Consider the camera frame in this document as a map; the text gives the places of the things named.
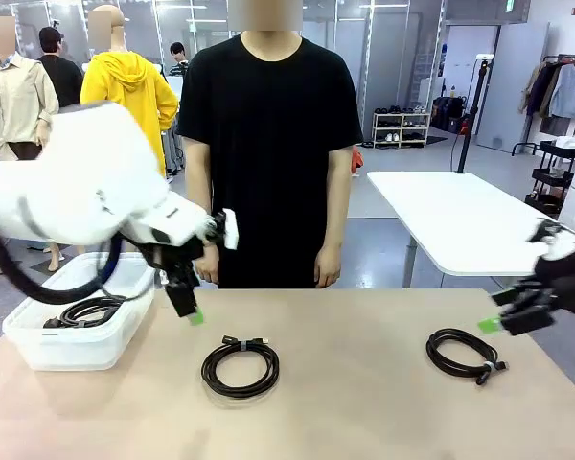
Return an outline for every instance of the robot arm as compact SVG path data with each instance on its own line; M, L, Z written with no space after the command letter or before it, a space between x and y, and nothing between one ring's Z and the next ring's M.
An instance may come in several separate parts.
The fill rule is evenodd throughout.
M483 332L524 334L554 324L555 310L575 314L575 233L544 220L530 242L545 242L547 254L537 260L534 275L492 296L497 305L509 307L497 318L481 321Z
M148 264L166 271L173 303L191 312L197 286L192 260L200 257L207 240L236 248L237 225L230 210L211 217L172 192L156 161L145 134L120 105L66 109L54 117L51 139L38 159L0 162L0 236L73 245L112 240L113 257L119 256L123 237L140 248ZM29 279L22 283L25 275L0 247L5 274L45 303L65 304L91 295L115 263L107 264L88 289L40 295L42 287Z

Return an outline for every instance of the yellow hoodie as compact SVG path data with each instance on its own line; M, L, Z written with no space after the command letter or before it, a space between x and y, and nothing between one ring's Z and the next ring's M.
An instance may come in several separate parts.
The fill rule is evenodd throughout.
M178 99L153 64L132 52L94 56L85 72L80 101L112 101L127 108L155 151L158 171L166 174L161 131L173 124Z

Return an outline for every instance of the gray floor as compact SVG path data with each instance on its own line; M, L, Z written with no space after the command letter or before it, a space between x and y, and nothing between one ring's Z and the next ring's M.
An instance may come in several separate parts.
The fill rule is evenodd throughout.
M403 276L404 247L408 234L394 217L394 212L380 198L378 192L366 179L369 171L447 171L449 151L453 139L426 149L371 150L363 149L365 166L355 179L354 193L350 203L350 219L347 222L343 252L342 277L335 288L399 288ZM455 149L455 164L460 154L460 142ZM476 173L497 187L517 197L523 197L532 186L530 171L536 158L471 147L467 171ZM172 188L183 192L183 174L178 176ZM75 255L73 248L65 251ZM11 244L11 253L22 266L29 268L41 261L48 261L46 254L28 251L19 243ZM38 281L46 277L28 270ZM436 288L441 285L442 275L425 254L418 254L414 271L414 288ZM483 288L488 292L497 289L488 278L457 278L446 276L444 288ZM0 278L0 334L2 320L23 300L7 280ZM534 338L546 353L575 383L575 316L560 314L558 325L534 334Z

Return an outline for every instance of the clear plastic container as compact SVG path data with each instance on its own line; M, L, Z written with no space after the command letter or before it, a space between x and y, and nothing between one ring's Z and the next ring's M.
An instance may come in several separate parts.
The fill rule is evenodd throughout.
M80 286L96 275L97 259L96 252L82 254L43 286L52 289ZM147 287L154 274L155 270L141 254L124 253L106 288L111 294L131 297ZM120 358L145 317L153 294L154 288L137 300L124 302L101 326L81 329L43 329L45 321L59 316L72 304L46 305L28 298L5 318L2 331L36 371L101 371L113 367ZM98 291L91 297L102 295Z

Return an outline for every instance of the ceiling light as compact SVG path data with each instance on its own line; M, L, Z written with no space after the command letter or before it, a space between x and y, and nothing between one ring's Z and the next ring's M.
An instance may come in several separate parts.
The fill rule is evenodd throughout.
M157 8L161 9L176 9L176 8L186 8L188 10L206 10L207 7L205 5L158 5Z
M225 19L186 19L188 22L226 22Z
M408 5L404 4L394 4L394 5L360 5L361 8L407 8Z

